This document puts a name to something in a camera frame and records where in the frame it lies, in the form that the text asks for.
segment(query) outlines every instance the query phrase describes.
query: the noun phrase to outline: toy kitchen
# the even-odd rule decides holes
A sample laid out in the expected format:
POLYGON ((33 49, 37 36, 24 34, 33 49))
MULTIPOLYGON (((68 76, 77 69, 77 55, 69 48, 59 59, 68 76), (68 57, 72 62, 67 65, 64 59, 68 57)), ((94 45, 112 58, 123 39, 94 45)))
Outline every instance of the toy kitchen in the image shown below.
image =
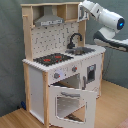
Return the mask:
POLYGON ((45 128, 94 128, 105 49, 85 44, 79 2, 23 4, 26 107, 45 128))

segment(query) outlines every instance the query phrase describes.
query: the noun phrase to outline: oven handle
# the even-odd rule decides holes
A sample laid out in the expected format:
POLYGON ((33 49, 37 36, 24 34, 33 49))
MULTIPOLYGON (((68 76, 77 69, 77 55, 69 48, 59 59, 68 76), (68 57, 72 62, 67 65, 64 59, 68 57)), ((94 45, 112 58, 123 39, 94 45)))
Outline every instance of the oven handle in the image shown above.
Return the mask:
POLYGON ((70 96, 72 98, 74 98, 74 97, 80 97, 80 94, 68 94, 66 92, 61 92, 61 94, 64 95, 64 96, 70 96))
POLYGON ((85 90, 86 88, 86 77, 85 76, 83 76, 83 80, 84 80, 84 87, 82 87, 82 90, 85 90))

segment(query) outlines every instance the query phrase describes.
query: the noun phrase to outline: wooden table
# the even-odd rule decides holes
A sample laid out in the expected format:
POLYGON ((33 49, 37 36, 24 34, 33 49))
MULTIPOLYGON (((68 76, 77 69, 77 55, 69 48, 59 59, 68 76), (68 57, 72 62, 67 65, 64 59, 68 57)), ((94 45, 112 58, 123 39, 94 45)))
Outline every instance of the wooden table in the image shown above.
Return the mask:
MULTIPOLYGON (((103 80, 102 96, 97 99, 95 128, 115 128, 126 118, 128 118, 128 89, 103 80)), ((44 126, 31 114, 19 109, 1 117, 0 128, 44 128, 44 126)))

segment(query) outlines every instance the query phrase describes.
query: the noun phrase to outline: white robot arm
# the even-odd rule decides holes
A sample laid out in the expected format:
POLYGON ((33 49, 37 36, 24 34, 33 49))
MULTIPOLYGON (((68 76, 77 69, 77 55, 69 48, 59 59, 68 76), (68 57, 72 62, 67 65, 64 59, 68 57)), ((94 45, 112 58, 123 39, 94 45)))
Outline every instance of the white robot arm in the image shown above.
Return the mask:
POLYGON ((86 0, 81 2, 80 6, 83 6, 94 20, 104 25, 94 34, 93 39, 97 45, 128 52, 128 39, 123 41, 112 39, 125 24, 122 16, 104 9, 98 3, 95 4, 86 0))

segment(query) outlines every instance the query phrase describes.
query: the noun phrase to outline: sink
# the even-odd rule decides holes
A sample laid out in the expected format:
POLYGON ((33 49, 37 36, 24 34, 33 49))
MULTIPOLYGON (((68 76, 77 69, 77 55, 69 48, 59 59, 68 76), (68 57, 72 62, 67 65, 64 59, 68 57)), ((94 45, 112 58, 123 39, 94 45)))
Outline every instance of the sink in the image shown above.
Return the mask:
POLYGON ((78 48, 68 49, 68 50, 65 51, 65 53, 73 54, 75 56, 78 56, 78 55, 88 54, 88 53, 94 52, 94 51, 95 50, 91 49, 91 48, 78 47, 78 48))

